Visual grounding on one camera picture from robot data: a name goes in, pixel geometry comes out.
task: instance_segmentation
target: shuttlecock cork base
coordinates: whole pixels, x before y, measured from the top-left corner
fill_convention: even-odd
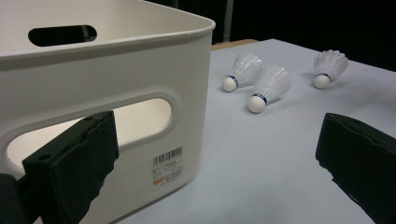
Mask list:
[[[262,65],[257,71],[254,92],[248,101],[248,109],[261,113],[267,104],[280,98],[291,87],[291,78],[284,68],[275,64]]]
[[[348,66],[345,54],[338,50],[327,50],[318,54],[314,60],[316,77],[314,85],[318,89],[326,89],[329,84],[343,74]]]
[[[229,76],[224,78],[222,88],[225,91],[234,91],[237,88],[253,85],[256,79],[256,71],[262,61],[253,53],[240,53],[234,63],[233,70]]]

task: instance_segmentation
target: barcode label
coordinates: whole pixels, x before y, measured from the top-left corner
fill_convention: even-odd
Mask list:
[[[177,180],[183,172],[183,147],[175,148],[152,159],[152,183],[156,186]]]
[[[158,164],[163,163],[165,161],[169,161],[176,156],[181,156],[182,153],[183,153],[183,147],[178,147],[176,149],[173,149],[172,151],[166,152],[161,156],[152,159],[153,165],[157,166]]]

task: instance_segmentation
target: bin handle hole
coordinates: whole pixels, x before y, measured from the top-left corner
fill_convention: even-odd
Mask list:
[[[35,28],[28,34],[32,44],[39,47],[91,42],[97,37],[90,25],[56,26]]]

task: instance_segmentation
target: shuttlecock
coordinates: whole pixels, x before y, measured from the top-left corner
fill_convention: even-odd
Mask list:
[[[317,75],[314,85],[325,89],[331,81],[343,74],[347,69],[347,57],[338,50],[324,50],[314,60],[314,70]]]
[[[234,63],[233,70],[223,81],[225,91],[234,91],[236,88],[242,88],[253,85],[256,78],[257,69],[262,61],[253,53],[240,53]]]
[[[254,94],[248,108],[253,113],[261,113],[265,106],[284,95],[291,87],[291,78],[284,68],[277,65],[262,65],[254,82]]]

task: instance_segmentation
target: barcode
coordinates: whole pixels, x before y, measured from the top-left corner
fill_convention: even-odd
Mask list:
[[[168,161],[176,156],[181,156],[183,153],[183,147],[178,147],[176,149],[173,149],[172,151],[166,152],[162,154],[161,156],[158,156],[154,159],[152,159],[153,165],[156,166],[161,162]]]

